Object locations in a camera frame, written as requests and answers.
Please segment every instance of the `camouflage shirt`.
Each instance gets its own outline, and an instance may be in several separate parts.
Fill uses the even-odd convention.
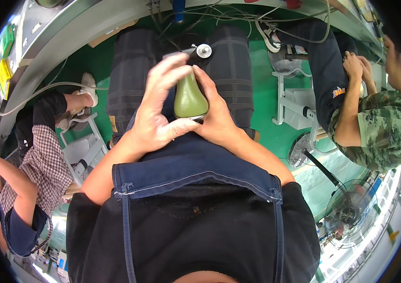
[[[401,164],[401,93],[384,91],[359,99],[358,123],[361,147],[343,147],[334,140],[340,108],[331,116],[329,138],[356,164],[388,171]]]

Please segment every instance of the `black and white sneaker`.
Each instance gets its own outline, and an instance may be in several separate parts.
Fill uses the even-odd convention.
[[[262,35],[263,41],[265,41],[265,45],[268,48],[268,50],[270,50],[273,53],[279,52],[282,44],[280,42],[275,41],[272,37],[273,33],[276,30],[259,20],[255,20],[255,23],[257,30]]]

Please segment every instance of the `black pole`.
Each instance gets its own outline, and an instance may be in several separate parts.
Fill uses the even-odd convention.
[[[333,184],[335,186],[337,186],[339,184],[339,180],[336,179],[336,177],[333,176],[333,174],[331,174],[331,172],[329,172],[321,163],[320,161],[318,161],[314,156],[312,156],[309,151],[307,151],[307,149],[303,150],[303,153],[305,156],[307,156],[307,158],[309,158],[315,165],[317,165],[317,167],[320,169],[320,171],[323,172],[323,174],[325,176],[328,177],[328,179],[333,182]]]

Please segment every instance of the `orange logo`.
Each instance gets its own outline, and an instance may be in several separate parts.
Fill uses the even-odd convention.
[[[345,88],[337,87],[336,90],[333,90],[333,98],[336,98],[336,96],[342,93],[345,93]]]

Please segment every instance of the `hand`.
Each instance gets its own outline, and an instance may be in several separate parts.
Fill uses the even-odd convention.
[[[171,140],[198,127],[198,123],[188,118],[180,118],[171,123],[161,114],[169,90],[192,67],[186,65],[189,56],[185,53],[171,56],[150,70],[142,103],[136,113],[133,128],[126,133],[132,144],[128,146],[140,153],[159,150]]]
[[[361,61],[352,52],[345,51],[344,57],[344,69],[347,72],[348,77],[351,78],[361,78],[363,76],[363,67]]]
[[[193,70],[210,105],[208,115],[203,119],[203,125],[200,125],[194,132],[210,143],[225,147],[236,134],[243,130],[233,122],[227,103],[218,94],[215,83],[198,66],[194,65]]]
[[[369,61],[364,56],[356,56],[361,61],[361,67],[363,68],[363,81],[366,83],[373,82],[372,77],[372,65],[370,65]]]

